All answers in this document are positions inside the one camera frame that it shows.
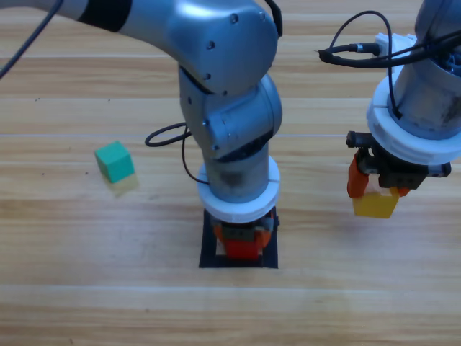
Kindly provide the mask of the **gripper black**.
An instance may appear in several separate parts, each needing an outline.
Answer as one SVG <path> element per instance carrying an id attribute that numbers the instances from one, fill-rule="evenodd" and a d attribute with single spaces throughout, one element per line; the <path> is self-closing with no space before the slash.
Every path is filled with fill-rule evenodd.
<path id="1" fill-rule="evenodd" d="M 262 252 L 279 226 L 279 217 L 269 212 L 262 218 L 249 223 L 226 223 L 212 218 L 212 232 L 220 247 L 225 249 L 225 240 L 256 240 L 259 252 Z"/>
<path id="2" fill-rule="evenodd" d="M 402 160 L 386 151 L 370 133 L 350 131 L 346 137 L 349 148 L 357 152 L 349 166 L 347 192 L 361 198 L 371 174 L 378 176 L 381 188 L 395 188 L 400 197 L 417 189 L 427 177 L 448 177 L 451 164 L 420 165 Z"/>

